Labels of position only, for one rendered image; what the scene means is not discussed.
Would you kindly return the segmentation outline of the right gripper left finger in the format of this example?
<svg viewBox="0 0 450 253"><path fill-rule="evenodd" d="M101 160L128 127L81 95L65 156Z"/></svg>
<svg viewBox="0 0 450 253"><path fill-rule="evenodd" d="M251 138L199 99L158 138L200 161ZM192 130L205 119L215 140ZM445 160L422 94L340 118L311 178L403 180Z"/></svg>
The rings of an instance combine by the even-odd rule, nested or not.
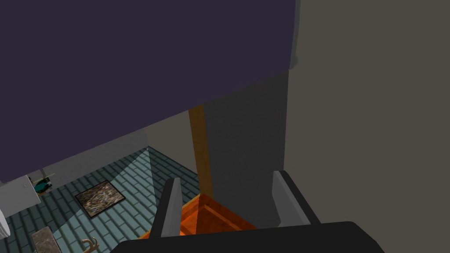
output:
<svg viewBox="0 0 450 253"><path fill-rule="evenodd" d="M165 182L149 238L179 236L182 206L180 178L170 178Z"/></svg>

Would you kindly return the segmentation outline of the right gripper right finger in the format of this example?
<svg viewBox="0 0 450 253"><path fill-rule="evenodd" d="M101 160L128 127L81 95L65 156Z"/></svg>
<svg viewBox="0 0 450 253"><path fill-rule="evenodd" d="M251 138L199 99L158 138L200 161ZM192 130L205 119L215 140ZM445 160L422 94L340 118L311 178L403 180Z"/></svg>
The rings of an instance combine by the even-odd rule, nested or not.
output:
<svg viewBox="0 0 450 253"><path fill-rule="evenodd" d="M272 198L280 219L279 227L321 223L285 170L273 173Z"/></svg>

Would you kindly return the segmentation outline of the brown speckled framed picture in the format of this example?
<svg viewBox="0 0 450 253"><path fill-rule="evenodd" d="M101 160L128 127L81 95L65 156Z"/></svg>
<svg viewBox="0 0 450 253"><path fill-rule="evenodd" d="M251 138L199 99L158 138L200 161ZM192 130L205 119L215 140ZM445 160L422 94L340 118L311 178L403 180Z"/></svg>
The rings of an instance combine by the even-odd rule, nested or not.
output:
<svg viewBox="0 0 450 253"><path fill-rule="evenodd" d="M113 206L124 201L126 197L105 180L75 195L76 201L89 219L93 219Z"/></svg>

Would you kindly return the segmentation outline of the dark grey door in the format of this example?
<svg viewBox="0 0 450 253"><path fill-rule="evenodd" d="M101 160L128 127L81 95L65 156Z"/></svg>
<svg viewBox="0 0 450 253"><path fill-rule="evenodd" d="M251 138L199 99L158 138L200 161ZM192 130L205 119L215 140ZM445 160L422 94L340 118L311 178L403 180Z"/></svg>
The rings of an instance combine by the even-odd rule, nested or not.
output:
<svg viewBox="0 0 450 253"><path fill-rule="evenodd" d="M280 218L274 171L285 158L289 72L204 105L214 200L257 228Z"/></svg>

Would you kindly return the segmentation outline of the brown speckled slab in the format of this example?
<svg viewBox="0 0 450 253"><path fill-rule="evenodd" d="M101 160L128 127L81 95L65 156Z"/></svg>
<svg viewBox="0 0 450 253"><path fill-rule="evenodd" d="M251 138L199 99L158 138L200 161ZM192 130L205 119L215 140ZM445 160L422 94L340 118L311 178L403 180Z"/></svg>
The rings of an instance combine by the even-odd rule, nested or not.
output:
<svg viewBox="0 0 450 253"><path fill-rule="evenodd" d="M36 253L62 253L49 226L34 232L31 239Z"/></svg>

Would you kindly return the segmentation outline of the white cabinet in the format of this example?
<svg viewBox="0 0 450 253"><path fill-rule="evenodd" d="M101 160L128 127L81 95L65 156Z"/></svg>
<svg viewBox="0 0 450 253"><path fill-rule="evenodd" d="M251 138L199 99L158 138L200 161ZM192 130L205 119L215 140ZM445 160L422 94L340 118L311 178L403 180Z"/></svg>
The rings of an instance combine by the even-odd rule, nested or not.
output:
<svg viewBox="0 0 450 253"><path fill-rule="evenodd" d="M4 217L10 217L40 203L41 200L27 175L0 185L0 211Z"/></svg>

